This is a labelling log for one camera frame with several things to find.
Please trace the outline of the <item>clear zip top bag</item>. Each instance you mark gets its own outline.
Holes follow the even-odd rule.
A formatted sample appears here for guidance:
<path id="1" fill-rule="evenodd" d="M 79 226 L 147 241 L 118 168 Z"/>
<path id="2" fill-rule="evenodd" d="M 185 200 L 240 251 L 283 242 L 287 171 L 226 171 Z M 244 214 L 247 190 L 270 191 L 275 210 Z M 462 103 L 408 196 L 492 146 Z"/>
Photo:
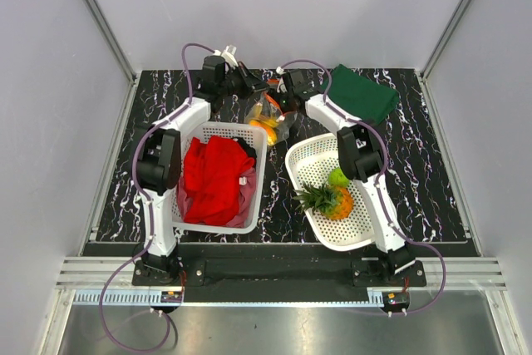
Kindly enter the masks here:
<path id="1" fill-rule="evenodd" d="M 298 117 L 283 83 L 283 79 L 268 80 L 269 89 L 261 93 L 244 123 L 266 131 L 268 146 L 274 146 L 289 138 L 289 130 Z"/>

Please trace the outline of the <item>green fake lime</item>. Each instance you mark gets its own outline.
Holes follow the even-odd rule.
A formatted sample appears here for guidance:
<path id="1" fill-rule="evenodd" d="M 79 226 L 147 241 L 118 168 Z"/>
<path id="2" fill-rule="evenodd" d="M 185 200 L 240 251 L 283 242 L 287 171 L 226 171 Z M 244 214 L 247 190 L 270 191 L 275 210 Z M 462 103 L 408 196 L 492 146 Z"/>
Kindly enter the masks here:
<path id="1" fill-rule="evenodd" d="M 350 185 L 350 180 L 343 174 L 341 168 L 335 168 L 328 174 L 328 184 L 347 188 Z"/>

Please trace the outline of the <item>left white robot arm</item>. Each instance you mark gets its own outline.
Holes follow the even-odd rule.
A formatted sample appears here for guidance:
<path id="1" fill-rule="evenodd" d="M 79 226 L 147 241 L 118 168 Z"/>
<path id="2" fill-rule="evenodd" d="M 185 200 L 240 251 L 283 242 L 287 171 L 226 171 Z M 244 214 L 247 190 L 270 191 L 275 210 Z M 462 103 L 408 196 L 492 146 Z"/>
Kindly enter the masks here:
<path id="1" fill-rule="evenodd" d="M 188 97 L 175 111 L 135 129 L 131 174 L 146 228 L 140 255 L 155 259 L 150 275 L 163 285 L 180 273 L 170 259 L 176 253 L 176 223 L 228 234 L 248 233 L 257 224 L 266 132 L 210 118 L 224 98 L 249 98 L 267 91 L 268 83 L 226 52 L 204 59 L 199 83 L 199 88 L 189 86 Z"/>

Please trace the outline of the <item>fake pineapple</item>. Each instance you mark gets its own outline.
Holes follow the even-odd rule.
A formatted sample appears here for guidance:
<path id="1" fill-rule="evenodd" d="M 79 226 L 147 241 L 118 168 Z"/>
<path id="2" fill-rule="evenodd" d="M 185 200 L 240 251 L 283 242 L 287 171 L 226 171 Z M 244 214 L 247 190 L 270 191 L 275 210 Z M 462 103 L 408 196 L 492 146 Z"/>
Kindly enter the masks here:
<path id="1" fill-rule="evenodd" d="M 303 188 L 296 191 L 294 199 L 300 202 L 301 210 L 318 212 L 330 220 L 345 219 L 354 208 L 354 199 L 347 188 L 329 184 L 312 186 L 304 183 Z"/>

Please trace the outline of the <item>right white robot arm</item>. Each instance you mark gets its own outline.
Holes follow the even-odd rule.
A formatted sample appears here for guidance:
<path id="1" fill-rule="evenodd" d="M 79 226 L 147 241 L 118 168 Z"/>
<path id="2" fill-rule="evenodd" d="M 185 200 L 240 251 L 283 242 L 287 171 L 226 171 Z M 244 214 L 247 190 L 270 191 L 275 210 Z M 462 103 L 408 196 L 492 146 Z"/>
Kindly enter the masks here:
<path id="1" fill-rule="evenodd" d="M 349 114 L 304 80 L 278 67 L 285 103 L 320 123 L 327 133 L 291 146 L 286 170 L 295 198 L 318 241 L 338 252 L 375 244 L 378 278 L 399 284 L 415 263 L 387 191 L 387 150 L 376 129 Z"/>

